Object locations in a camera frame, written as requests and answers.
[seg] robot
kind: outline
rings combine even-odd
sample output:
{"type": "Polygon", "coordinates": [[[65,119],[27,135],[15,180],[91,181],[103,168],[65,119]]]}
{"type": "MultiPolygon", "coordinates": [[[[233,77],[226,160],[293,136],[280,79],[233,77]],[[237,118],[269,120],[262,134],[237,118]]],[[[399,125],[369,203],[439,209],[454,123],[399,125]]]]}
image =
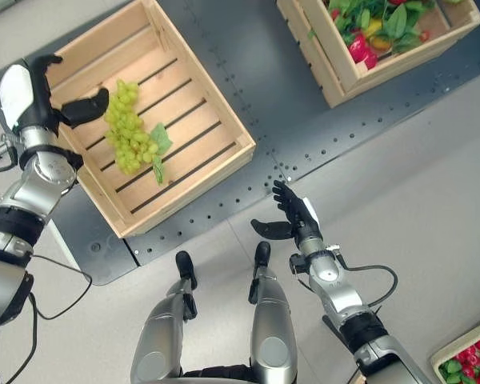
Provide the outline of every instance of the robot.
{"type": "MultiPolygon", "coordinates": [[[[75,126],[99,118],[108,91],[69,102],[60,110],[50,104],[46,69],[62,58],[48,55],[20,60],[0,70],[0,117],[11,163],[19,162],[21,180],[0,199],[0,326],[21,312],[34,277],[26,271],[33,247],[60,198],[76,182],[82,157],[57,146],[58,124],[75,126]],[[18,159],[17,147],[22,150],[18,159]]],[[[325,323],[352,353],[369,384],[430,384],[402,345],[345,277],[339,246],[329,246],[307,199],[275,181],[274,200],[286,221],[252,220],[269,240],[293,238],[298,253],[290,257],[295,274],[306,274],[308,289],[320,297],[325,323]]],[[[151,311],[142,330],[130,373],[132,384],[189,383],[291,384],[297,380],[297,347],[290,308],[269,268],[270,244],[256,249],[249,302],[256,305],[250,364],[182,372],[182,327],[197,315],[192,291],[198,280],[187,252],[176,255],[180,279],[151,311]]]]}

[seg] robot leg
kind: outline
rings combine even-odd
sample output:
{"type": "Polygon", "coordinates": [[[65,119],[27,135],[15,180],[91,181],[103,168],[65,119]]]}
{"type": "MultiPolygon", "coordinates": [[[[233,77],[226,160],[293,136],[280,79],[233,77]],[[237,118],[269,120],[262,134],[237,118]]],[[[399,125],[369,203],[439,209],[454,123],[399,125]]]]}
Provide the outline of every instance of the robot leg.
{"type": "Polygon", "coordinates": [[[177,378],[181,373],[183,322],[198,314],[192,297],[197,286],[194,266],[187,252],[176,255],[181,279],[151,311],[142,330],[130,380],[142,384],[163,378],[177,378]]]}
{"type": "Polygon", "coordinates": [[[269,243],[260,242],[249,293],[249,302],[256,305],[251,366],[261,384],[291,384],[297,378],[297,345],[290,307],[275,274],[268,268],[269,258],[269,243]]]}

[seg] crate of vegetables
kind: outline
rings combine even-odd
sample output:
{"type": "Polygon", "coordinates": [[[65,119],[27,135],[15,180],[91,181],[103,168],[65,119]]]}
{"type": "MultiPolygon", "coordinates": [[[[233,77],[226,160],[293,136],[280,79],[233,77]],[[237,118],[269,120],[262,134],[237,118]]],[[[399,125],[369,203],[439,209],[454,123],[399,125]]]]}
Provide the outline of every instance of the crate of vegetables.
{"type": "Polygon", "coordinates": [[[336,106],[439,56],[480,24],[473,0],[277,0],[336,106]]]}
{"type": "Polygon", "coordinates": [[[430,362],[443,384],[480,384],[480,326],[439,350],[430,362]]]}

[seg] crate of radishes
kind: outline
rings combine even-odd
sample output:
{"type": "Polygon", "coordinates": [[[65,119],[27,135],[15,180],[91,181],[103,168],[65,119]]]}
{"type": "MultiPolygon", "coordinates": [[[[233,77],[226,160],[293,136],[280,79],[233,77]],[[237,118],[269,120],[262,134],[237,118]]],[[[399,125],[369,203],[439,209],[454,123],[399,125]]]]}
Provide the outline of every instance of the crate of radishes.
{"type": "Polygon", "coordinates": [[[480,384],[480,326],[440,349],[430,359],[445,384],[480,384]]]}

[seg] wooden crate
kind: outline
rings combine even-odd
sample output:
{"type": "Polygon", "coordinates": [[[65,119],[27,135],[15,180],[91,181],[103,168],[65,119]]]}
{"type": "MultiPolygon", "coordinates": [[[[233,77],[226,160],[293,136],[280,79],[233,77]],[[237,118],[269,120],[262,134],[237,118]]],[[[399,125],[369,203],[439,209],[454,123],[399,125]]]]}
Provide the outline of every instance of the wooden crate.
{"type": "Polygon", "coordinates": [[[134,176],[116,167],[103,118],[60,127],[61,145],[84,158],[78,180],[120,238],[145,233],[252,159],[254,140],[155,0],[130,3],[58,54],[63,63],[47,74],[54,103],[137,82],[146,131],[163,122],[174,142],[159,186],[148,166],[134,176]]]}
{"type": "Polygon", "coordinates": [[[472,346],[478,340],[480,340],[480,325],[432,355],[430,364],[432,364],[432,368],[442,384],[446,384],[446,380],[439,373],[439,366],[465,350],[468,346],[472,346]]]}
{"type": "Polygon", "coordinates": [[[480,24],[473,0],[457,5],[438,0],[439,7],[419,21],[430,31],[429,41],[384,58],[368,70],[350,56],[322,0],[277,0],[277,4],[331,107],[439,56],[480,24]]]}

